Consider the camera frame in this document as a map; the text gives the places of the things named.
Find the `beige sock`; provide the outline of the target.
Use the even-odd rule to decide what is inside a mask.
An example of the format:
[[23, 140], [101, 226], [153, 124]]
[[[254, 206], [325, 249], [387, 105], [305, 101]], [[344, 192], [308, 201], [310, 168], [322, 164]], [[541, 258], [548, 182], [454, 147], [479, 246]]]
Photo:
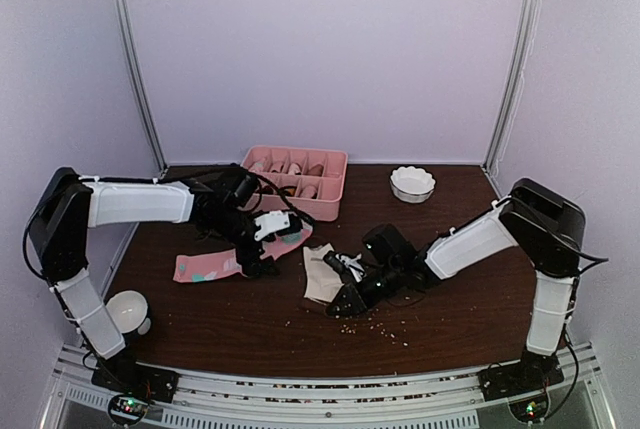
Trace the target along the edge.
[[331, 244], [303, 248], [303, 261], [306, 273], [304, 297], [311, 301], [329, 304], [343, 286], [339, 275], [324, 262], [324, 256], [333, 251]]

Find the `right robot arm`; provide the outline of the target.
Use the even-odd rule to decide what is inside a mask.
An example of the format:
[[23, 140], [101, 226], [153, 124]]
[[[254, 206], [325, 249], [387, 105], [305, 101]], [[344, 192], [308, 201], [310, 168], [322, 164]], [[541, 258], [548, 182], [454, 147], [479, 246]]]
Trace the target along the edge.
[[362, 185], [345, 195], [335, 248], [367, 269], [327, 307], [343, 322], [382, 320], [364, 330], [344, 375], [450, 371], [520, 359], [512, 379], [535, 389], [593, 263], [582, 247], [586, 217], [573, 202], [528, 179], [503, 197], [480, 180], [456, 178], [420, 204], [388, 189], [370, 201]]

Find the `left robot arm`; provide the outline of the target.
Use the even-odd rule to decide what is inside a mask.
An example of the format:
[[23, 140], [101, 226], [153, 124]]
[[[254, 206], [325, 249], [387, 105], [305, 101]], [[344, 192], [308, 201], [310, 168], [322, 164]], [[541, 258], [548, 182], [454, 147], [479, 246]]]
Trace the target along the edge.
[[235, 249], [244, 276], [256, 277], [275, 265], [268, 248], [290, 234], [313, 229], [314, 219], [281, 190], [282, 210], [246, 210], [264, 177], [232, 165], [192, 177], [165, 179], [82, 176], [70, 167], [56, 170], [28, 220], [24, 249], [39, 264], [30, 271], [46, 282], [61, 308], [101, 363], [106, 378], [123, 393], [144, 382], [138, 364], [125, 356], [124, 333], [90, 280], [86, 256], [89, 229], [113, 224], [190, 224], [210, 231]]

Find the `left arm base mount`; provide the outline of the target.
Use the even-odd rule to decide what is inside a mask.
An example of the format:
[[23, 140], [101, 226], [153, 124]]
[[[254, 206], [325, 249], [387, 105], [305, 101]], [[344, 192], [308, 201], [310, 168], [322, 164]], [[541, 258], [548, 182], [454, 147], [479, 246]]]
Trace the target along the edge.
[[146, 366], [127, 358], [100, 360], [91, 376], [94, 386], [163, 403], [173, 401], [178, 380], [179, 375], [173, 370]]

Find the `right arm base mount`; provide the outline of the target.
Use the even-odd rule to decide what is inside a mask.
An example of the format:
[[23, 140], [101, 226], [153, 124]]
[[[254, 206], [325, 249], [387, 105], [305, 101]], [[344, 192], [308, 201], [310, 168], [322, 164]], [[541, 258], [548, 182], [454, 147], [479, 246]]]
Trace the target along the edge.
[[562, 383], [565, 378], [558, 362], [518, 362], [491, 365], [477, 374], [485, 401], [512, 398]]

